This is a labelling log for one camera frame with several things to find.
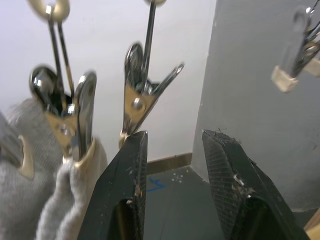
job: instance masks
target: hanging clip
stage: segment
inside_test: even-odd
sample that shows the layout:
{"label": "hanging clip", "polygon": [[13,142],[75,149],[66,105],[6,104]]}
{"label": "hanging clip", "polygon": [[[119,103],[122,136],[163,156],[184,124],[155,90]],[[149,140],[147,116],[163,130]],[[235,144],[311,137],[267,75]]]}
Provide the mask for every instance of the hanging clip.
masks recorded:
{"label": "hanging clip", "polygon": [[34,177],[34,159],[26,139],[10,126],[0,113],[0,161],[8,161],[18,172],[28,178]]}
{"label": "hanging clip", "polygon": [[[34,10],[48,20],[57,74],[50,67],[40,65],[36,67],[29,78],[32,95],[41,104],[44,115],[59,142],[63,160],[81,160],[86,154],[92,141],[92,125],[97,76],[93,71],[85,73],[74,90],[71,70],[69,66],[67,48],[62,31],[62,22],[70,12],[68,0],[58,0],[56,5],[45,5],[42,0],[29,0]],[[59,59],[58,45],[54,30],[54,23],[60,37],[62,53],[70,96],[65,94]]]}
{"label": "hanging clip", "polygon": [[295,11],[293,35],[287,44],[280,65],[273,70],[271,79],[284,93],[290,92],[297,85],[296,77],[303,69],[315,76],[320,76],[320,62],[314,59],[320,50],[318,39],[320,22],[311,29],[311,16],[318,1],[313,8],[300,6]]}
{"label": "hanging clip", "polygon": [[141,43],[134,43],[125,57],[124,110],[119,148],[128,136],[139,129],[161,94],[184,68],[184,63],[181,63],[161,83],[152,83],[148,79],[156,6],[165,1],[146,0],[150,3],[150,13],[144,50]]}

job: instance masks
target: baseboard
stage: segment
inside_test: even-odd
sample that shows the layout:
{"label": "baseboard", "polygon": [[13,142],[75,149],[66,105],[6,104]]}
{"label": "baseboard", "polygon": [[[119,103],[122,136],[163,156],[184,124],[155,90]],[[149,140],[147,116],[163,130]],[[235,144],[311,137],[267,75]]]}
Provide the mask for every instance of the baseboard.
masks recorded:
{"label": "baseboard", "polygon": [[191,164],[192,152],[170,156],[147,163],[147,174],[158,174],[171,169],[189,166]]}

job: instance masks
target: floor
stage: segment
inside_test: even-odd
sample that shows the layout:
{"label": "floor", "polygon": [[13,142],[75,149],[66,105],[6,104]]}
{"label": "floor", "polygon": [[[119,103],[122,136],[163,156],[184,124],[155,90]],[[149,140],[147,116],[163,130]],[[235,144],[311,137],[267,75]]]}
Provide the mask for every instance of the floor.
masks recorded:
{"label": "floor", "polygon": [[[294,214],[303,227],[314,212]],[[144,240],[225,240],[210,185],[189,166],[147,176]]]}

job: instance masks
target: gray fabric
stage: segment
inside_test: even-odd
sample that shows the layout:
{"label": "gray fabric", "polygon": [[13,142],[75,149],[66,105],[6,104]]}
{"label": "gray fabric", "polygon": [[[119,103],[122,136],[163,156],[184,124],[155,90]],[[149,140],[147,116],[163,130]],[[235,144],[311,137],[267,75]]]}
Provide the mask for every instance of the gray fabric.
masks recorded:
{"label": "gray fabric", "polygon": [[0,240],[76,239],[108,164],[99,140],[85,164],[75,167],[62,163],[61,148],[36,101],[25,100],[6,117],[33,149],[34,178],[0,161]]}
{"label": "gray fabric", "polygon": [[107,156],[95,139],[93,156],[80,167],[72,161],[63,164],[57,174],[54,194],[40,217],[36,240],[76,240],[94,187],[107,167]]}
{"label": "gray fabric", "polygon": [[0,240],[33,240],[44,205],[55,189],[62,152],[39,105],[25,100],[6,115],[33,148],[34,179],[0,161]]}

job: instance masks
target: blue tape mark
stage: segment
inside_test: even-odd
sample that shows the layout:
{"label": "blue tape mark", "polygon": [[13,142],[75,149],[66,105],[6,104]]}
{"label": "blue tape mark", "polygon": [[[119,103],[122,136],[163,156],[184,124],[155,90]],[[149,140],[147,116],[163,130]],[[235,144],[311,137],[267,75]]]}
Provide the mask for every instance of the blue tape mark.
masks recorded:
{"label": "blue tape mark", "polygon": [[154,187],[154,188],[151,188],[151,189],[148,189],[146,192],[154,192],[154,191],[157,191],[159,189],[163,189],[166,187],[166,185],[163,185],[163,184],[160,184],[159,181],[160,179],[153,179],[151,176],[149,177],[149,181],[151,183],[153,183],[154,185],[156,185],[157,187]]}

